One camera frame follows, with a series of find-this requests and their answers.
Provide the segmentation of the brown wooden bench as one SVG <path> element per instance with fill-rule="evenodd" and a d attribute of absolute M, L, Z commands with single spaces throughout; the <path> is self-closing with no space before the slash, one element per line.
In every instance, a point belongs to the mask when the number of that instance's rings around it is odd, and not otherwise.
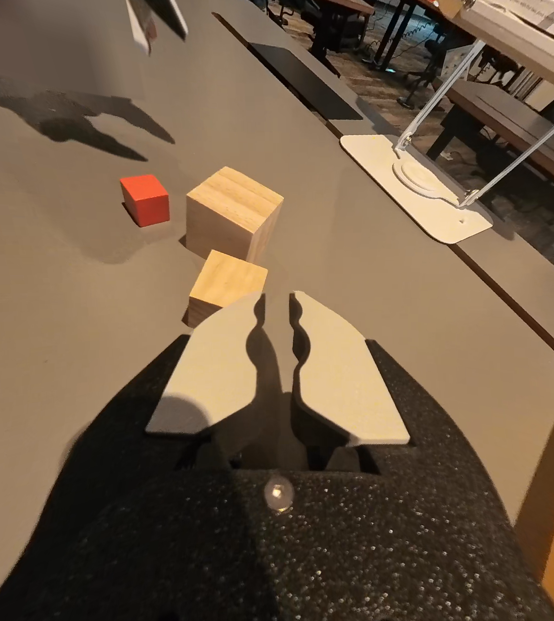
<path fill-rule="evenodd" d="M 459 81 L 446 93 L 452 104 L 441 122 L 443 130 L 427 155 L 437 159 L 453 138 L 475 136 L 488 127 L 518 151 L 525 151 L 552 128 L 552 124 L 528 105 L 499 87 L 482 82 Z M 554 135 L 527 159 L 554 179 Z"/>

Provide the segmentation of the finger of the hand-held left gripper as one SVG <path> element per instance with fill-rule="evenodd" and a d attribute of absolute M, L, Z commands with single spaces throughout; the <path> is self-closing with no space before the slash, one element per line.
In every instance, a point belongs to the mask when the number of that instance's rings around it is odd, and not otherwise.
<path fill-rule="evenodd" d="M 149 7 L 181 40 L 188 36 L 188 25 L 177 2 L 149 1 Z"/>
<path fill-rule="evenodd" d="M 145 54 L 150 55 L 152 44 L 157 39 L 154 14 L 147 1 L 126 1 L 126 8 L 135 43 Z"/>

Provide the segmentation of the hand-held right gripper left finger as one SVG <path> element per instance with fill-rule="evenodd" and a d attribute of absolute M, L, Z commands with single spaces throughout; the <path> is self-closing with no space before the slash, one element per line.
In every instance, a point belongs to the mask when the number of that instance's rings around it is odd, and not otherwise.
<path fill-rule="evenodd" d="M 234 457 L 278 413 L 278 362 L 265 329 L 266 296 L 253 292 L 206 318 L 187 345 L 146 433 L 214 442 Z"/>

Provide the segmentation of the large natural wooden cube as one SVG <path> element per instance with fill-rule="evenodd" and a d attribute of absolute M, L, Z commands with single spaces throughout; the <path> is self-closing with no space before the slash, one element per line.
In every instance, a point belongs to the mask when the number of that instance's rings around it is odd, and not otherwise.
<path fill-rule="evenodd" d="M 207 259 L 215 250 L 258 265 L 284 197 L 230 167 L 186 195 L 186 248 Z"/>

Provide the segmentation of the black office chair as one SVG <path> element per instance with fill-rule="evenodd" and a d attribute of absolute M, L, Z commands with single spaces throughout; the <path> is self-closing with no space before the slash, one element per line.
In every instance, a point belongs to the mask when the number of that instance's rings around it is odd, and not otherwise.
<path fill-rule="evenodd" d="M 318 9 L 314 1 L 266 1 L 266 14 L 279 27 L 288 25 L 288 18 L 308 9 Z"/>

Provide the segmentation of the small red wooden cube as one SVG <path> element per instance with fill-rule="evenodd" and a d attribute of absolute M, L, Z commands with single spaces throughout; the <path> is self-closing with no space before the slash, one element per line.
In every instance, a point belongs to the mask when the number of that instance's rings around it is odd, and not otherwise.
<path fill-rule="evenodd" d="M 138 227 L 170 220 L 169 194 L 155 175 L 125 177 L 119 183 L 126 211 Z"/>

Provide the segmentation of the medium natural wooden cube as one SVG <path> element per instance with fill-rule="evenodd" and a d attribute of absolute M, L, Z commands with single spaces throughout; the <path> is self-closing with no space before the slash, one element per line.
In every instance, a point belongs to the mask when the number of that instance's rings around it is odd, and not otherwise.
<path fill-rule="evenodd" d="M 189 293 L 186 325 L 194 329 L 220 309 L 262 292 L 267 274 L 264 267 L 211 250 Z"/>

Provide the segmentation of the white desk lamp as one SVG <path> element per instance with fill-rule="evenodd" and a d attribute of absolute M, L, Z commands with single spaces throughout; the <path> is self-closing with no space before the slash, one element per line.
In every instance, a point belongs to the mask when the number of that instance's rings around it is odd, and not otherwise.
<path fill-rule="evenodd" d="M 469 51 L 400 136 L 350 135 L 340 144 L 428 235 L 457 244 L 492 227 L 482 196 L 552 136 L 554 125 L 483 189 L 458 196 L 416 156 L 412 137 L 473 60 L 490 45 L 554 83 L 554 1 L 434 1 L 443 16 L 475 36 Z"/>

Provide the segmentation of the black rectangular desk pad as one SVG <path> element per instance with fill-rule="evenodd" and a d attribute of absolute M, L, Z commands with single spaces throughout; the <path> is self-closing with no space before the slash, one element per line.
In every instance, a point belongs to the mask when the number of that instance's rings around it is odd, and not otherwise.
<path fill-rule="evenodd" d="M 324 120 L 363 120 L 356 109 L 288 49 L 260 43 L 250 43 L 249 48 L 284 86 Z"/>

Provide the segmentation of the dark wooden table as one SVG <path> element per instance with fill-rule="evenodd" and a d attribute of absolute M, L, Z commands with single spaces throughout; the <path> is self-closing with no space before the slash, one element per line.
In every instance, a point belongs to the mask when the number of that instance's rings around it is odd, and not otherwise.
<path fill-rule="evenodd" d="M 375 12 L 374 1 L 315 1 L 317 16 L 303 12 L 302 17 L 313 27 L 309 52 L 337 78 L 340 72 L 330 63 L 327 52 L 340 52 L 344 39 L 362 35 Z"/>

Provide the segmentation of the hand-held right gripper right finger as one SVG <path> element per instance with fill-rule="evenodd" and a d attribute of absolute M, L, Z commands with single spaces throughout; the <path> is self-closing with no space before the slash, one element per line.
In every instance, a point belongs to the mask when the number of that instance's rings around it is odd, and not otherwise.
<path fill-rule="evenodd" d="M 307 446 L 407 445 L 410 434 L 364 336 L 303 291 L 289 298 L 292 397 L 312 426 L 296 431 Z"/>

